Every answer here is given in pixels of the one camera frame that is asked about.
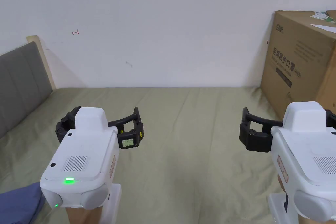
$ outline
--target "wrinkled sheet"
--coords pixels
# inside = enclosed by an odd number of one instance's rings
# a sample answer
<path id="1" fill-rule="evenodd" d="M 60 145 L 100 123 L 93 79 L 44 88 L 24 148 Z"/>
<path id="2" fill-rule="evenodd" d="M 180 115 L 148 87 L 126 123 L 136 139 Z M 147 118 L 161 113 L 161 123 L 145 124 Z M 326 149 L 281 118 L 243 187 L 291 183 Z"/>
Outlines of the wrinkled sheet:
<path id="1" fill-rule="evenodd" d="M 115 171 L 117 223 L 272 221 L 267 196 L 281 188 L 270 154 L 238 140 L 243 107 L 276 118 L 259 88 L 58 89 L 0 139 L 0 193 L 40 180 L 59 145 L 56 123 L 76 106 L 101 107 L 109 121 L 139 107 L 145 137 L 121 151 Z M 36 223 L 69 222 L 45 204 Z"/>

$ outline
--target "speaker grille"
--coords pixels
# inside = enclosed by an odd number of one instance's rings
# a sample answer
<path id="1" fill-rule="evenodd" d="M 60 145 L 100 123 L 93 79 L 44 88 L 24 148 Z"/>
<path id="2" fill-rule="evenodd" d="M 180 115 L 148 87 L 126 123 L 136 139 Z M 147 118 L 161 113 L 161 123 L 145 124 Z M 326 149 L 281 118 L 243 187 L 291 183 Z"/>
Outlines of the speaker grille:
<path id="1" fill-rule="evenodd" d="M 86 169 L 88 163 L 87 156 L 70 156 L 64 163 L 63 170 L 67 172 L 80 172 Z"/>
<path id="2" fill-rule="evenodd" d="M 336 157 L 314 157 L 314 161 L 324 174 L 336 174 Z"/>

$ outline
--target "white robotic hand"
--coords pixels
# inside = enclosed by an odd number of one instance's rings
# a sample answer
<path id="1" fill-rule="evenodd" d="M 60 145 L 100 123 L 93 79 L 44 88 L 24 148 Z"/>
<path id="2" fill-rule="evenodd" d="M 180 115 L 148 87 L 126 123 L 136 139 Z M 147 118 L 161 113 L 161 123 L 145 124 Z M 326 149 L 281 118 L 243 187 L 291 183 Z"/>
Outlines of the white robotic hand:
<path id="1" fill-rule="evenodd" d="M 135 128 L 124 132 L 130 121 Z M 60 145 L 40 180 L 48 204 L 52 209 L 103 206 L 100 223 L 115 223 L 121 185 L 112 180 L 120 148 L 137 147 L 144 136 L 138 108 L 108 122 L 103 109 L 78 107 L 57 124 L 56 134 Z"/>
<path id="2" fill-rule="evenodd" d="M 262 132 L 250 122 L 263 125 Z M 318 222 L 336 219 L 336 116 L 317 102 L 293 102 L 283 122 L 243 109 L 240 141 L 250 151 L 271 152 L 286 194 L 271 194 L 275 221 L 297 224 L 297 214 Z"/>

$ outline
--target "gray headboard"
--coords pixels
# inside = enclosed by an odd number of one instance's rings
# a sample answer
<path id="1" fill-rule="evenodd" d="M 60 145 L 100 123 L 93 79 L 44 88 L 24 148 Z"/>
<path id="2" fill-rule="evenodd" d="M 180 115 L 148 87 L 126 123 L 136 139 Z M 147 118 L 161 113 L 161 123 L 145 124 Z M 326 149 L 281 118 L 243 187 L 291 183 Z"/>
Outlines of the gray headboard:
<path id="1" fill-rule="evenodd" d="M 52 92 L 38 46 L 30 42 L 0 56 L 0 138 Z"/>

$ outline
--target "white plastic housing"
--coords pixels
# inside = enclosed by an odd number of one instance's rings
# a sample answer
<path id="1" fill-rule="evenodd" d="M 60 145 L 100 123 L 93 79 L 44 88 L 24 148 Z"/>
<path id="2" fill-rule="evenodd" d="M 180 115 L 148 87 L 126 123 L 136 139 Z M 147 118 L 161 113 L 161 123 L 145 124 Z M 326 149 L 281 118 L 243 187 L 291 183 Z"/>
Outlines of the white plastic housing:
<path id="1" fill-rule="evenodd" d="M 80 108 L 75 125 L 60 143 L 40 180 L 51 208 L 93 209 L 106 202 L 111 193 L 120 152 L 117 128 L 108 127 L 101 108 Z"/>
<path id="2" fill-rule="evenodd" d="M 271 129 L 272 159 L 289 206 L 305 218 L 336 218 L 335 131 L 326 127 L 326 112 L 317 102 L 289 104 L 283 127 Z"/>

